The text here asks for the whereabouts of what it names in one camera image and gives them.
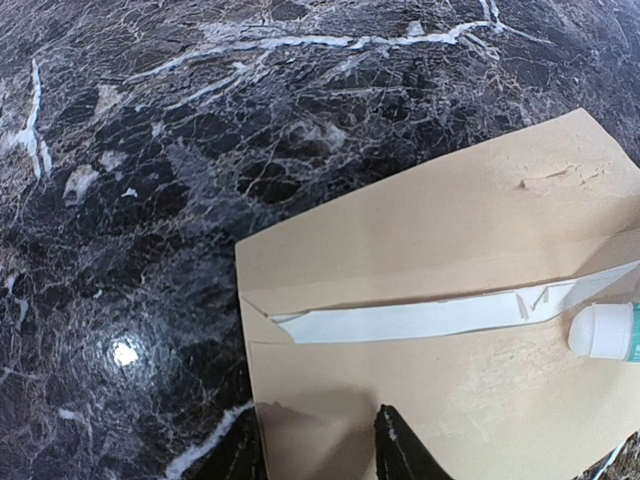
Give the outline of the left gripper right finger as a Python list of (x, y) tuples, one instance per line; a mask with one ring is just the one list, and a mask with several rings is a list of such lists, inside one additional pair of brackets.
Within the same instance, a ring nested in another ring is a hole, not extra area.
[(374, 429), (378, 479), (452, 480), (394, 406), (381, 405)]

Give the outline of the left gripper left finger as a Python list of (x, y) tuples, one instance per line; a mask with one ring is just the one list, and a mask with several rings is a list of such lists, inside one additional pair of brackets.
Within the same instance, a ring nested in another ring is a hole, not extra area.
[(197, 473), (198, 479), (266, 479), (255, 408), (250, 406), (231, 423), (227, 432)]

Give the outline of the brown paper envelope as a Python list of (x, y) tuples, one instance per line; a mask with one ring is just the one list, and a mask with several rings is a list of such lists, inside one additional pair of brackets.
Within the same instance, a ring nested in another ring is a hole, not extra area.
[(585, 110), (237, 243), (271, 479), (374, 479), (382, 408), (456, 479), (569, 479), (639, 428), (639, 368), (568, 345), (639, 299), (639, 170)]

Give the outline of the cream decorated letter paper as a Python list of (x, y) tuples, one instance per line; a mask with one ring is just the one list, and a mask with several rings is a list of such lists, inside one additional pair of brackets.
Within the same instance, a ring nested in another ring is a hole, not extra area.
[(272, 315), (296, 344), (366, 343), (538, 324), (589, 300), (627, 276), (637, 261), (529, 287), (422, 303)]

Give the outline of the green white glue stick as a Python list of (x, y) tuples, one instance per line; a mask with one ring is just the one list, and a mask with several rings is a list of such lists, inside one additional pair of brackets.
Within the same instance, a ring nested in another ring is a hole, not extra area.
[(639, 362), (639, 304), (592, 304), (573, 319), (568, 345), (578, 356)]

